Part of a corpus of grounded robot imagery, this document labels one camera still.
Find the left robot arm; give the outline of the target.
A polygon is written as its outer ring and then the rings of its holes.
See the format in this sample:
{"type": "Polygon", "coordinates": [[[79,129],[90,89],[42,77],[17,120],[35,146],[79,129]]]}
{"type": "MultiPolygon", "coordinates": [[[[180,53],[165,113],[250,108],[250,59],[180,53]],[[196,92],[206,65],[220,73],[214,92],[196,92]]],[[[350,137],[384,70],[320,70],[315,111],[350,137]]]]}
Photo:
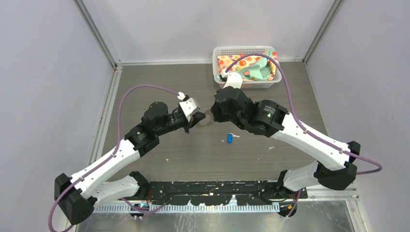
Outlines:
{"type": "Polygon", "coordinates": [[[165,103],[152,103],[141,122],[120,138],[118,146],[81,171],[71,176],[60,174],[55,179],[59,208],[72,225],[77,225],[106,203],[126,197],[143,200],[150,191],[150,183],[139,172],[113,182],[108,179],[155,148],[161,135],[178,129],[189,133],[205,118],[192,98],[180,102],[171,113],[165,103]]]}

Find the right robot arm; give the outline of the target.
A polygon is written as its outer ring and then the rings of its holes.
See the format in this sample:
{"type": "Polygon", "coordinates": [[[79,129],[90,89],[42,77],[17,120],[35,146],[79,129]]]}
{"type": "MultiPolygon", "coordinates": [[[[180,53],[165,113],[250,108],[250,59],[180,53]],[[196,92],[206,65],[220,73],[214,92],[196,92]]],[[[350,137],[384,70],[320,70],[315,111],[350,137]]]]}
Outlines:
{"type": "Polygon", "coordinates": [[[357,167],[346,152],[360,153],[360,144],[352,141],[342,143],[318,133],[297,122],[285,107],[274,101],[253,102],[245,93],[233,87],[220,89],[215,94],[211,113],[216,122],[232,122],[239,129],[288,143],[315,159],[310,165],[284,170],[280,173],[276,192],[289,198],[296,191],[314,185],[332,190],[346,189],[357,176],[357,167]]]}

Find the large metal keyring disc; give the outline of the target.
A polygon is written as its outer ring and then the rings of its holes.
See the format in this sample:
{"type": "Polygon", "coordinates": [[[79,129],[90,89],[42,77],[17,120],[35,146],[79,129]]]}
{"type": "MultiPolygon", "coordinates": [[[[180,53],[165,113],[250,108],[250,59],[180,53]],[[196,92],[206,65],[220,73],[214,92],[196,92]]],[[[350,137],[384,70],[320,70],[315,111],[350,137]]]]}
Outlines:
{"type": "Polygon", "coordinates": [[[214,116],[211,112],[210,109],[205,110],[205,119],[201,120],[201,122],[198,124],[198,127],[207,127],[211,126],[214,123],[214,116]]]}

